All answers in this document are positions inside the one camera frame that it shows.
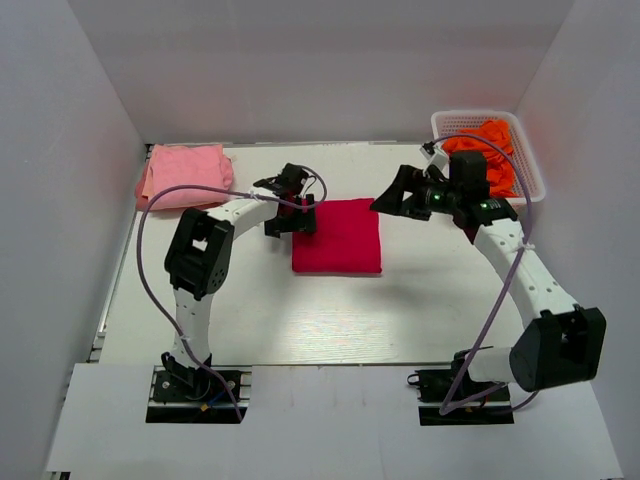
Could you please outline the crimson red t shirt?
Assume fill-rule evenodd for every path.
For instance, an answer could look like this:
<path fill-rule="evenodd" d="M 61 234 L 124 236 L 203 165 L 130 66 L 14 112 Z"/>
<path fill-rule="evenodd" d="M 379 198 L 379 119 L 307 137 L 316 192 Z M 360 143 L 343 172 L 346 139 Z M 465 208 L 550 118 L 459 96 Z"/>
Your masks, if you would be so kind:
<path fill-rule="evenodd" d="M 295 233 L 291 267 L 296 274 L 379 275 L 379 215 L 371 198 L 330 200 L 314 210 L 316 232 Z"/>

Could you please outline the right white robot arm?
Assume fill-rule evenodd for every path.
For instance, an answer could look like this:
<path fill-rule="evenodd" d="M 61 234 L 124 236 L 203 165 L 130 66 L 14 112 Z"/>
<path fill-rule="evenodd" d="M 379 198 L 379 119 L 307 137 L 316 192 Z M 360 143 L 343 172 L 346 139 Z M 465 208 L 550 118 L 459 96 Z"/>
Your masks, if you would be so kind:
<path fill-rule="evenodd" d="M 491 384 L 515 383 L 526 392 L 592 380 L 598 371 L 606 320 L 585 308 L 551 275 L 526 241 L 518 215 L 504 198 L 493 198 L 487 161 L 476 151 L 449 159 L 449 172 L 402 165 L 371 205 L 381 214 L 426 221 L 434 213 L 452 218 L 499 275 L 515 303 L 523 332 L 511 347 L 460 352 L 453 362 L 453 390 L 472 399 Z"/>

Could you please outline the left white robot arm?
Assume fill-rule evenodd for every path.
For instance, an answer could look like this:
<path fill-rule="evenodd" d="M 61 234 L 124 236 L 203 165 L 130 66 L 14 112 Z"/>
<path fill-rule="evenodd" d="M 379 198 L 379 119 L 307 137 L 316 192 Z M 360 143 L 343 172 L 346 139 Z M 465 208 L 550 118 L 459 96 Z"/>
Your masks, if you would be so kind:
<path fill-rule="evenodd" d="M 214 294 L 227 279 L 234 241 L 262 224 L 264 234 L 316 232 L 314 196 L 302 194 L 315 174 L 288 163 L 274 176 L 256 181 L 246 197 L 208 211 L 189 208 L 179 220 L 164 261 L 173 288 L 179 331 L 164 369 L 188 398 L 199 399 L 211 387 L 209 325 Z"/>

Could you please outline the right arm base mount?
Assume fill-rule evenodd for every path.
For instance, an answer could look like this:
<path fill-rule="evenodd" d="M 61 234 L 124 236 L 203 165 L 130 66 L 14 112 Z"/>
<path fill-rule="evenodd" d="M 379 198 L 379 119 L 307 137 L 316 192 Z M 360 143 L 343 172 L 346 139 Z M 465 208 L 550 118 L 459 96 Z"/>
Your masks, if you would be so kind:
<path fill-rule="evenodd" d="M 511 395 L 507 387 L 480 397 L 479 394 L 491 387 L 491 384 L 471 384 L 466 380 L 461 383 L 447 405 L 460 403 L 468 397 L 473 397 L 473 400 L 442 415 L 440 408 L 445 404 L 446 395 L 455 376 L 451 369 L 441 368 L 415 370 L 407 376 L 407 385 L 416 389 L 418 393 L 421 426 L 491 426 L 514 423 Z"/>

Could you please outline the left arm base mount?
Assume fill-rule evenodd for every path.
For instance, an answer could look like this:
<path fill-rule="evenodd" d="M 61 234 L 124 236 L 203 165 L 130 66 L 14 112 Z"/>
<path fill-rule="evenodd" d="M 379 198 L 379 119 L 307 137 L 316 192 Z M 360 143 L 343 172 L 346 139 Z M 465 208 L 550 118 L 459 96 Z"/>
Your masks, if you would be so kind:
<path fill-rule="evenodd" d="M 206 379 L 203 387 L 189 389 L 164 368 L 156 367 L 146 408 L 147 424 L 237 425 L 229 394 L 218 379 Z"/>

